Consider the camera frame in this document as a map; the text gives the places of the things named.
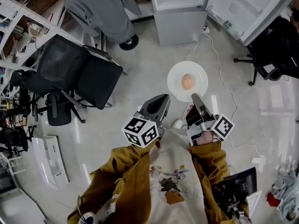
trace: chair caster wheel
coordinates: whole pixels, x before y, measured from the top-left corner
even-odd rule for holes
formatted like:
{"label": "chair caster wheel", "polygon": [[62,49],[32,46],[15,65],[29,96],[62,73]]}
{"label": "chair caster wheel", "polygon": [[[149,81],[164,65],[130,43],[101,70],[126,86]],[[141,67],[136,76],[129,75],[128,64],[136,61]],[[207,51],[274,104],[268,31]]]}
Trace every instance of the chair caster wheel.
{"label": "chair caster wheel", "polygon": [[139,43],[139,38],[137,35],[132,36],[129,40],[120,44],[120,48],[123,50],[132,50]]}

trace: brown jacket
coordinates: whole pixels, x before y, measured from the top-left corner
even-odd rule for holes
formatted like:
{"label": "brown jacket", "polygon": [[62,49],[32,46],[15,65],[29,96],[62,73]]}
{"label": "brown jacket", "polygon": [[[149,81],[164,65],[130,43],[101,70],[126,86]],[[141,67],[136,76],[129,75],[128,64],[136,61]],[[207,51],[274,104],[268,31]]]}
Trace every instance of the brown jacket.
{"label": "brown jacket", "polygon": [[[159,147],[160,141],[156,140],[146,148],[131,145],[113,149],[109,161],[91,173],[93,181],[83,194],[81,213],[97,213],[108,199],[120,194],[112,200],[116,202],[116,210],[108,216],[106,223],[147,223],[151,208],[149,151],[154,144]],[[218,207],[212,192],[214,184],[230,176],[221,143],[193,146],[190,153],[205,196],[209,223],[234,224],[235,221],[229,220]],[[248,214],[246,204],[239,208]],[[78,211],[74,210],[68,216],[68,224],[77,224],[78,220]]]}

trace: egg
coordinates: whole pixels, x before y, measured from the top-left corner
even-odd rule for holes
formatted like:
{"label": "egg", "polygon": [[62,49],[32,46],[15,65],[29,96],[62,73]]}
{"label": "egg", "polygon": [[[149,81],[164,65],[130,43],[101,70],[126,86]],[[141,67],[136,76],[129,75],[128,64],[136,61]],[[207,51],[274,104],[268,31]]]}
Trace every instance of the egg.
{"label": "egg", "polygon": [[185,74],[182,78],[182,87],[184,90],[189,90],[194,86],[193,78],[190,74]]}

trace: white t-shirt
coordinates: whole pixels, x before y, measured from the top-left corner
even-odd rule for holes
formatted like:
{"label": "white t-shirt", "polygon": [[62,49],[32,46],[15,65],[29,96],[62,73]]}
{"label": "white t-shirt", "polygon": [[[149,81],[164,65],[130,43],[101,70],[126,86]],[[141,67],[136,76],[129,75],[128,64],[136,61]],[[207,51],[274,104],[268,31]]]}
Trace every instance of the white t-shirt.
{"label": "white t-shirt", "polygon": [[188,144],[166,130],[149,153],[149,223],[208,224],[204,196]]}

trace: gray jacket on chair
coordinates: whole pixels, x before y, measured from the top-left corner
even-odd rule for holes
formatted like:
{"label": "gray jacket on chair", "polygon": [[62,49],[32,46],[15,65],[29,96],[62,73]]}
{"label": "gray jacket on chair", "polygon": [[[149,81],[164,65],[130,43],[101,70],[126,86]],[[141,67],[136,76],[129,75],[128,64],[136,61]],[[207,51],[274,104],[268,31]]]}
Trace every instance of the gray jacket on chair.
{"label": "gray jacket on chair", "polygon": [[135,34],[124,7],[141,15],[134,0],[66,0],[64,6],[90,36],[97,36],[102,31],[116,44]]}

